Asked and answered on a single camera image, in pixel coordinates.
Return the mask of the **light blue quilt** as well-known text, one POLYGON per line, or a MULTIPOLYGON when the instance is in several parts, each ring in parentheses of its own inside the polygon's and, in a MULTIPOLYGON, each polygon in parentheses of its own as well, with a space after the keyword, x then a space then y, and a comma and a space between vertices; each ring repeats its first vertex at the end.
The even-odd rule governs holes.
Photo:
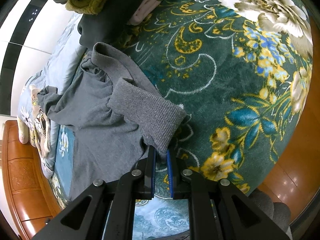
MULTIPOLYGON (((81 15, 76 13, 72 15, 44 68, 31 76, 24 87, 33 84, 41 90, 44 87, 52 86, 57 88, 58 94, 63 94, 65 92, 73 81, 76 69, 86 50, 86 48, 79 43, 80 34, 78 32, 78 23, 80 20, 81 15)), ((50 120, 50 125, 51 150, 48 157, 44 159, 40 158, 41 170, 47 179, 50 179, 54 173, 56 145, 60 128, 60 125, 52 120, 50 120)))

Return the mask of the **grey sweater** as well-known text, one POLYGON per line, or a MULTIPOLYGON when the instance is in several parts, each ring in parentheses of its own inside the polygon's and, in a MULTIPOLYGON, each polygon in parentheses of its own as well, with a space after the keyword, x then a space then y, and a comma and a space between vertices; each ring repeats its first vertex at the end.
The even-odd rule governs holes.
POLYGON ((102 42, 84 58, 79 76, 63 94, 48 86, 37 99, 50 120, 75 135, 70 200, 96 179, 119 179, 148 146, 165 159, 186 116, 126 54, 102 42))

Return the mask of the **beige patterned pillow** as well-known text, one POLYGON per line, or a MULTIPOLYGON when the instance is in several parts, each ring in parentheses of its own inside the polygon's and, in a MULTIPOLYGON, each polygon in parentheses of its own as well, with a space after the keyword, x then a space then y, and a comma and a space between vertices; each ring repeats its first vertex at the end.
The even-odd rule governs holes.
POLYGON ((18 138, 20 143, 30 143, 37 148, 40 158, 44 159, 51 150, 51 125, 39 106, 38 92, 40 89, 33 84, 22 91, 17 116, 18 138))

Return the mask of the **green floral blanket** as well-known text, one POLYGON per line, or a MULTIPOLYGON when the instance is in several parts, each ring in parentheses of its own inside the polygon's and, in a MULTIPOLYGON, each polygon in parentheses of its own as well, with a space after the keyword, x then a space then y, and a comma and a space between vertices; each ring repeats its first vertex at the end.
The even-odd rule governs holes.
POLYGON ((163 0, 115 46, 186 119, 174 152, 207 179, 253 192, 298 123, 312 74, 301 0, 163 0))

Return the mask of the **dark grey folded garment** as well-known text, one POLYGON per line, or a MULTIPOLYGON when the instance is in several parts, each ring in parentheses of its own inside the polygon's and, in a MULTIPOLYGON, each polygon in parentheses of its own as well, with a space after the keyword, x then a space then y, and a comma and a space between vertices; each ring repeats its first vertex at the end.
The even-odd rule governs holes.
POLYGON ((78 24, 79 43, 87 49, 92 49, 98 42, 111 44, 138 7, 134 4, 120 4, 118 7, 104 7, 97 15, 83 15, 78 24))

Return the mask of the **wooden bed frame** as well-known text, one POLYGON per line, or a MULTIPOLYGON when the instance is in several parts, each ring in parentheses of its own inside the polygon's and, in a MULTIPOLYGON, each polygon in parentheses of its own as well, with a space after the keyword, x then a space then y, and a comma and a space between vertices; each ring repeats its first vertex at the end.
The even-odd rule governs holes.
POLYGON ((39 154, 18 139, 16 120, 4 124, 2 174, 9 210, 21 239, 32 239, 60 211, 39 154))

